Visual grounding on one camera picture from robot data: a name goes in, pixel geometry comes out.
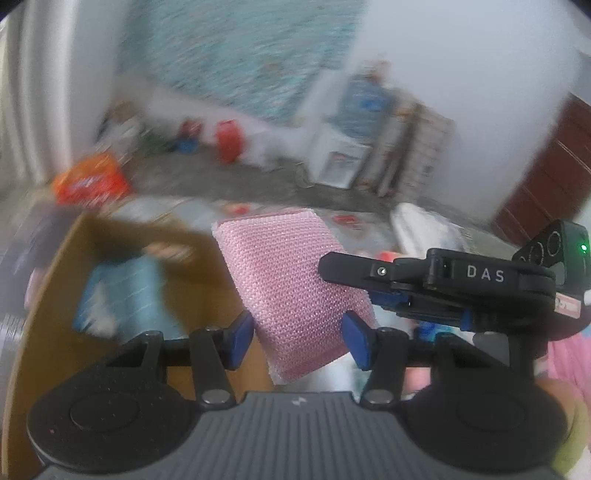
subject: black robotic device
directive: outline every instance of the black robotic device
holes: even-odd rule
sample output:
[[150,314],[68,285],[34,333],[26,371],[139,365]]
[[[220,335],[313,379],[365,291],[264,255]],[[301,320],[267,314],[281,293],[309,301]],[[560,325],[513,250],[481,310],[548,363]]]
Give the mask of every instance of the black robotic device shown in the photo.
[[[324,280],[368,290],[406,317],[507,335],[509,365],[455,335],[423,342],[347,312],[343,339],[371,370],[358,403],[350,393],[254,392],[237,402],[225,370],[239,367],[252,340],[248,312],[186,340],[147,332],[31,409],[29,437],[46,466],[39,478],[557,479],[549,465],[566,418],[534,384],[533,360],[549,339],[584,329],[591,312],[582,303],[586,231],[551,227],[532,240],[546,245],[560,232],[543,266],[440,249],[424,260],[329,253],[319,263]],[[578,314],[556,301],[553,261],[567,280],[559,295]],[[196,401],[166,384],[172,365],[192,367]],[[402,401],[408,366],[432,367],[432,383]]]

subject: pink mesh scrubbing pad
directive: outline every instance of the pink mesh scrubbing pad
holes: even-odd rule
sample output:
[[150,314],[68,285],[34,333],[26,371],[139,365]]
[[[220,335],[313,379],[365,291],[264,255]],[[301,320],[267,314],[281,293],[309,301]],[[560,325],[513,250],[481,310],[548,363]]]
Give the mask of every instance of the pink mesh scrubbing pad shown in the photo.
[[340,331],[354,310],[374,325],[367,292],[324,282],[318,261],[345,252],[312,210],[227,220],[213,229],[276,383],[291,382],[347,353]]

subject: screw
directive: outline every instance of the screw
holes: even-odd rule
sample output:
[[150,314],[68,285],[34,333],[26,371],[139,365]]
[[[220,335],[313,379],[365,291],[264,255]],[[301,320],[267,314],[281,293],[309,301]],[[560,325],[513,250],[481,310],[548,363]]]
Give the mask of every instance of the screw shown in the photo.
[[394,400],[394,395],[388,390],[370,390],[363,398],[372,405],[388,405]]
[[207,405],[223,405],[230,400],[231,395],[226,390],[215,388],[214,390],[204,392],[201,398]]

